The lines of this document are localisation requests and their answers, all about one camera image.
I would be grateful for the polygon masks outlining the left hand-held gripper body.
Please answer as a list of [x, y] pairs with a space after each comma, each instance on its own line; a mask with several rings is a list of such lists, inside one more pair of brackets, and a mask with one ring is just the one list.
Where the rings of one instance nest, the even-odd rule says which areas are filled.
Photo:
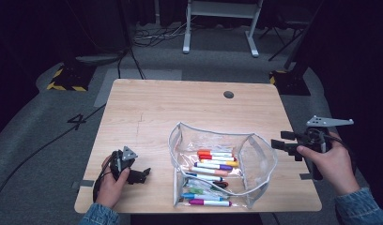
[[126, 169], [130, 168], [134, 163], [137, 155], [128, 146], [125, 146], [122, 150], [116, 150], [112, 153], [112, 159], [110, 161], [110, 169], [115, 181], [118, 180], [120, 174]]

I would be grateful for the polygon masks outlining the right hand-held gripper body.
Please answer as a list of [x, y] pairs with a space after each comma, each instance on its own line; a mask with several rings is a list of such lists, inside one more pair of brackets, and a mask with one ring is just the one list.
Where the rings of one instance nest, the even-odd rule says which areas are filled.
[[334, 119], [314, 115], [306, 122], [303, 145], [317, 153], [327, 153], [332, 148], [332, 142], [340, 143], [346, 150], [350, 148], [340, 139], [329, 134], [329, 128], [353, 125], [352, 119]]

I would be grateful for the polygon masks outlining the clear plastic bag white trim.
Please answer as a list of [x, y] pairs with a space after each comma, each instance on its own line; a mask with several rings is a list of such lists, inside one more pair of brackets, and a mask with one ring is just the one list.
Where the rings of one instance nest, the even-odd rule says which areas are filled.
[[182, 175], [180, 165], [199, 149], [229, 152], [238, 161], [238, 168], [230, 174], [233, 205], [252, 208], [268, 188], [278, 158], [269, 143], [255, 133], [220, 133], [179, 123], [170, 134], [168, 145], [174, 166], [174, 205], [189, 205], [179, 199]]

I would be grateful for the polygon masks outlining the set of coloured markers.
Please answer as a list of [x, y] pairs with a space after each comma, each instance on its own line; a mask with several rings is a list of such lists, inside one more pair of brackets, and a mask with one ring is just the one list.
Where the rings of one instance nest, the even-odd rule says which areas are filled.
[[[221, 206], [233, 205], [230, 185], [230, 174], [238, 168], [238, 161], [229, 152], [214, 152], [199, 149], [180, 165], [182, 175], [179, 199], [189, 205]], [[212, 194], [193, 194], [189, 187], [210, 189]]]

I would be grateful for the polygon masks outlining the person's left hand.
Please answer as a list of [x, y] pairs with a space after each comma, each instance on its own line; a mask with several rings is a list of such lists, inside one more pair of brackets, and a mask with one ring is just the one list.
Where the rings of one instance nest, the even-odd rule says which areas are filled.
[[117, 180], [113, 178], [111, 169], [106, 164], [110, 161], [108, 156], [101, 164], [101, 168], [104, 170], [104, 176], [100, 181], [100, 190], [96, 199], [96, 203], [113, 209], [119, 202], [123, 187], [125, 186], [130, 174], [130, 169], [126, 168], [119, 176]]

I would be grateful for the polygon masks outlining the person's right hand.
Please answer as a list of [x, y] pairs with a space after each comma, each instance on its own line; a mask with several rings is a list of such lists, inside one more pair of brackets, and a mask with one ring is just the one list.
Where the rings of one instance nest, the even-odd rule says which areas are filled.
[[338, 196], [357, 192], [360, 185], [353, 173], [349, 152], [337, 141], [332, 141], [331, 145], [327, 153], [317, 153], [302, 145], [297, 147], [297, 151], [316, 165]]

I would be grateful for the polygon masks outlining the black yellow striped base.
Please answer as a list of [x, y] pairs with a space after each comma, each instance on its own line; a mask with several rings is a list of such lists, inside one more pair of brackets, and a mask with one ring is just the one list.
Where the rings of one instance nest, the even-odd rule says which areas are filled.
[[88, 90], [95, 71], [95, 66], [67, 67], [62, 64], [53, 75], [47, 89], [85, 92]]
[[280, 95], [309, 96], [311, 93], [302, 77], [293, 71], [272, 70], [269, 73], [269, 81], [273, 84]]

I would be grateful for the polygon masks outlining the black folding stand legs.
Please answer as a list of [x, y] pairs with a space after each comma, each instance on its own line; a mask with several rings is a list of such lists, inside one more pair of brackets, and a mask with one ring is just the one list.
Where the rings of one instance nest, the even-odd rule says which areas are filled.
[[282, 53], [285, 49], [287, 49], [289, 46], [291, 46], [296, 40], [298, 40], [304, 30], [306, 29], [305, 26], [289, 26], [286, 27], [284, 30], [291, 30], [292, 36], [289, 39], [283, 39], [279, 31], [281, 30], [280, 27], [268, 27], [265, 29], [265, 31], [259, 36], [260, 39], [264, 38], [268, 33], [271, 31], [274, 32], [275, 36], [280, 40], [282, 43], [282, 47], [275, 52], [268, 60], [272, 61], [274, 58], [276, 58], [280, 53]]

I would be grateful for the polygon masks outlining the dark stand with grey base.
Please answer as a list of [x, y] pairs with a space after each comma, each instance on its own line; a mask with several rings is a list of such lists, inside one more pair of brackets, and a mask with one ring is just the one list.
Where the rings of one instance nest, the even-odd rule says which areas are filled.
[[129, 28], [122, 0], [81, 0], [88, 38], [95, 55], [86, 63], [110, 64], [121, 59], [130, 48]]

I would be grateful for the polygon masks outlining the dark slanted stand post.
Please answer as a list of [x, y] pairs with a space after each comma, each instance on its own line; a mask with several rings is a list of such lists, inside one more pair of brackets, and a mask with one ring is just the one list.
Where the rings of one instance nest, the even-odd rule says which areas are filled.
[[286, 69], [290, 69], [293, 63], [297, 63], [298, 60], [303, 55], [303, 48], [305, 47], [305, 37], [309, 33], [309, 29], [311, 28], [311, 24], [314, 21], [314, 18], [317, 14], [317, 11], [321, 8], [324, 0], [309, 0], [309, 4], [307, 5], [308, 10], [312, 14], [312, 18], [308, 22], [308, 25], [299, 33], [300, 37], [297, 38], [297, 44], [295, 45], [292, 52], [289, 54], [286, 62], [283, 67]]

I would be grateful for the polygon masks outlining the white metal table frame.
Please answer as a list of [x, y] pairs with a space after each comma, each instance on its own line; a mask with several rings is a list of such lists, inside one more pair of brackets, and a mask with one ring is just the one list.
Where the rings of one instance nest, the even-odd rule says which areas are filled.
[[186, 8], [186, 30], [182, 51], [187, 54], [191, 50], [192, 16], [211, 16], [238, 19], [251, 19], [250, 29], [245, 32], [252, 57], [258, 57], [259, 51], [253, 40], [253, 34], [257, 25], [264, 0], [257, 0], [253, 4], [223, 3], [202, 0], [188, 0]]

